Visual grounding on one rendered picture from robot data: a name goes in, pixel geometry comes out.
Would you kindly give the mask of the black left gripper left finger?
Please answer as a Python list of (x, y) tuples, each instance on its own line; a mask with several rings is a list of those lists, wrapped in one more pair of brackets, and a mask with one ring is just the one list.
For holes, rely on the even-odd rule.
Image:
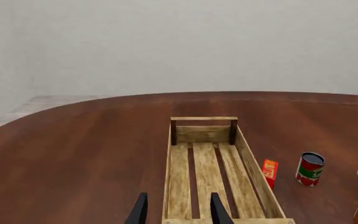
[(133, 209), (125, 220), (125, 224), (145, 224), (147, 219), (148, 199), (147, 193), (139, 194)]

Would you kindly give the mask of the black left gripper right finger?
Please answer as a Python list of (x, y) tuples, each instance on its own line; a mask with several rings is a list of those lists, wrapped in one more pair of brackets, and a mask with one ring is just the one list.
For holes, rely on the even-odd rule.
[(211, 194), (210, 210), (213, 224), (234, 224), (216, 192)]

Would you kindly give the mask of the wooden slat tray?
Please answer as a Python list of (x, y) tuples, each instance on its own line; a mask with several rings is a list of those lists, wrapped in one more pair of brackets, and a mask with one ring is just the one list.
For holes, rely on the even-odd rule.
[(296, 224), (268, 185), (236, 117), (227, 126), (180, 126), (172, 117), (161, 224), (213, 224), (211, 194), (234, 224)]

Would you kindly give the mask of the red butter box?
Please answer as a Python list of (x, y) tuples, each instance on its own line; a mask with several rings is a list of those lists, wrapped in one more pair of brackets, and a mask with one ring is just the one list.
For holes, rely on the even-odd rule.
[(261, 170), (271, 189), (273, 189), (275, 185), (277, 169), (278, 169), (278, 162), (268, 159), (264, 160)]

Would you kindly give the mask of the tomato sauce tin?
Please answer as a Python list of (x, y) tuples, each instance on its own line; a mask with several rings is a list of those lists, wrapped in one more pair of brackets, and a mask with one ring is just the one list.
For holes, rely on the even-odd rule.
[(304, 152), (296, 170), (296, 180), (304, 186), (314, 187), (318, 184), (325, 165), (323, 156), (315, 152)]

